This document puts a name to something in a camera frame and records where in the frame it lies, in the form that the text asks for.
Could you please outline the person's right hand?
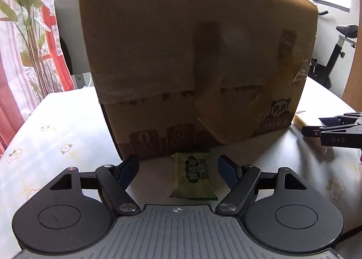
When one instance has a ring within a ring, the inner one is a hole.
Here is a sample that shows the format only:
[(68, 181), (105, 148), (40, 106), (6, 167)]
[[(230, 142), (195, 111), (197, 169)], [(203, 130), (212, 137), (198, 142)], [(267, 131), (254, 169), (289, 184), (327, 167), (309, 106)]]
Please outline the person's right hand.
[(362, 174), (362, 155), (359, 155), (360, 163), (359, 163), (359, 171)]

